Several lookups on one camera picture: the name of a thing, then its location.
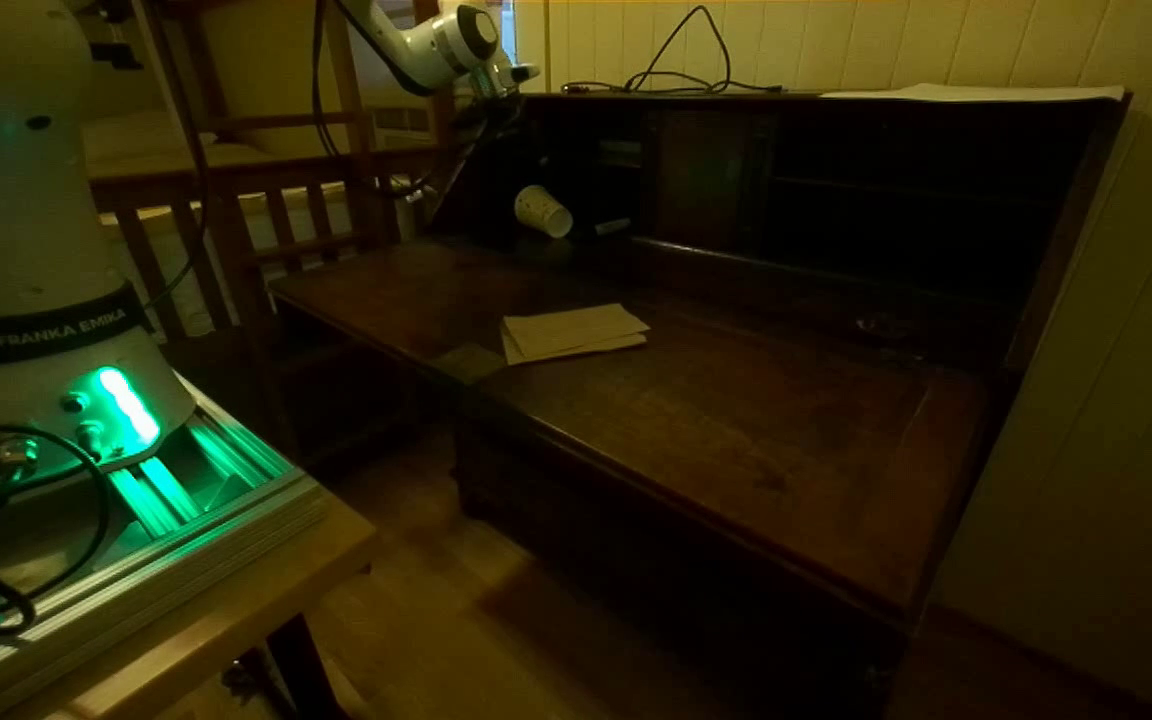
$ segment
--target green light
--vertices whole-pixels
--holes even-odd
[[[264,475],[255,463],[233,450],[211,426],[192,426],[192,440],[225,480],[255,487],[255,480]]]
[[[192,505],[192,495],[186,492],[186,485],[170,472],[163,458],[144,458],[144,480],[159,492],[159,498],[180,515],[180,518],[195,518],[201,508]]]
[[[180,518],[163,508],[163,498],[153,487],[144,487],[132,472],[111,472],[107,480],[124,495],[132,515],[147,527],[147,534],[180,530]]]
[[[144,400],[137,396],[137,386],[129,385],[124,370],[118,368],[99,368],[98,385],[111,396],[111,404],[124,412],[124,419],[132,423],[132,432],[142,435],[142,443],[153,443],[159,435],[159,419],[147,417]]]

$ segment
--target metal arm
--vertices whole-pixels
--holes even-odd
[[[337,7],[417,96],[432,96],[461,74],[473,74],[481,96],[517,91],[513,70],[499,61],[495,21],[483,7],[461,4],[409,33],[399,33],[378,0],[337,0]]]

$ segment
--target black cable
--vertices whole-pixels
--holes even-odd
[[[57,432],[44,432],[44,426],[33,426],[33,423],[0,423],[0,435],[38,435],[38,440],[49,440],[49,443],[62,443],[63,450],[72,450],[80,458],[80,468],[91,472],[91,485],[98,485],[98,527],[91,527],[91,540],[85,544],[85,552],[63,568],[57,573],[51,581],[38,583],[33,591],[16,591],[12,583],[0,581],[0,615],[4,613],[22,613],[22,622],[4,626],[0,622],[0,635],[16,635],[24,633],[33,619],[38,619],[38,601],[62,583],[70,583],[80,568],[91,562],[91,554],[99,552],[105,534],[107,534],[107,525],[111,525],[111,495],[107,495],[107,472],[91,458],[91,450],[85,450],[80,443],[57,435]],[[38,485],[24,485],[24,487],[12,487],[9,480],[0,480],[0,508],[12,498],[12,495],[30,495]]]
[[[313,55],[318,55],[318,66],[322,66],[322,27],[326,27],[326,11],[330,11],[330,4],[343,16],[343,23],[354,27],[354,33],[362,33],[369,45],[372,45],[372,34],[363,33],[363,21],[362,16],[354,16],[354,7],[343,4],[343,0],[318,0],[318,34],[313,34]],[[396,66],[380,49],[378,49],[378,55],[392,66],[392,74],[404,85],[404,66]],[[318,70],[313,70],[313,103],[318,103],[318,120],[322,120],[322,138],[326,138],[326,149],[337,149],[334,144],[334,137],[326,130],[326,113],[322,113],[322,86],[318,86]],[[492,103],[490,113],[483,113],[483,120],[477,120],[477,130],[473,130],[473,138],[469,138],[469,149],[461,149],[461,157],[469,157],[469,151],[477,151],[490,137],[492,137],[492,126],[495,126],[495,120],[499,114],[507,114],[517,103],[513,99],[506,99],[506,103]],[[409,196],[421,196],[423,189],[432,189],[438,182],[438,170],[428,170],[428,176],[413,176],[409,180],[409,189],[380,189],[380,182],[372,182],[372,193],[380,193],[383,198],[409,198]]]
[[[195,234],[195,243],[187,243],[186,262],[173,270],[173,279],[163,283],[163,292],[144,296],[142,308],[159,310],[163,303],[173,303],[176,286],[192,274],[192,268],[201,262],[201,257],[208,252],[208,223],[211,223],[211,182],[208,182],[211,168],[203,157],[195,157],[192,180],[195,180],[195,223],[186,227]]]
[[[646,79],[657,74],[661,55],[674,49],[674,39],[676,39],[698,16],[703,16],[703,23],[708,23],[708,33],[714,33],[714,39],[722,45],[722,55],[725,55],[725,79],[722,79],[715,86],[729,86],[729,85],[731,85],[731,52],[729,52],[729,39],[725,39],[722,23],[714,21],[708,4],[691,4],[691,7],[674,23],[674,33],[665,34],[665,45],[661,45],[657,55],[647,61],[647,66],[646,66],[646,70],[631,70],[631,74],[625,79],[630,91],[646,86]]]
[[[330,23],[330,0],[313,0],[313,34],[310,34],[310,113],[313,113],[313,123],[322,130],[322,144],[330,157],[341,157],[337,138],[334,138],[334,126],[326,120],[326,23]]]
[[[703,79],[703,74],[691,74],[691,70],[661,70],[657,64],[665,61],[665,52],[674,49],[674,39],[698,21],[703,16],[722,55],[725,55],[725,74],[722,79]],[[680,86],[646,86],[647,79],[661,79],[661,74],[674,74],[674,79],[684,79]],[[657,49],[657,55],[647,61],[647,66],[631,70],[625,85],[609,85],[609,79],[570,79],[563,91],[635,91],[635,96],[689,96],[689,91],[714,91],[714,96],[725,96],[725,91],[786,91],[782,85],[745,85],[731,74],[731,49],[715,23],[715,16],[708,11],[708,4],[698,4],[689,7],[674,33],[665,34],[665,45]]]

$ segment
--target electronic device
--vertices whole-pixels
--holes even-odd
[[[495,23],[481,7],[461,4],[409,33],[378,0],[337,7],[413,91],[461,74],[481,96],[513,91]],[[180,495],[159,456],[201,419],[99,234],[80,157],[91,49],[75,11],[91,7],[0,0],[0,508],[24,485],[85,472],[118,485],[132,475],[122,487],[132,508],[144,480],[156,495]]]

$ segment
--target wooden floor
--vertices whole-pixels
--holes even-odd
[[[748,717],[698,661],[599,606],[527,548],[461,515],[447,432],[330,480],[380,525],[378,568],[313,613],[378,720]],[[890,720],[1143,720],[963,622],[932,619]]]

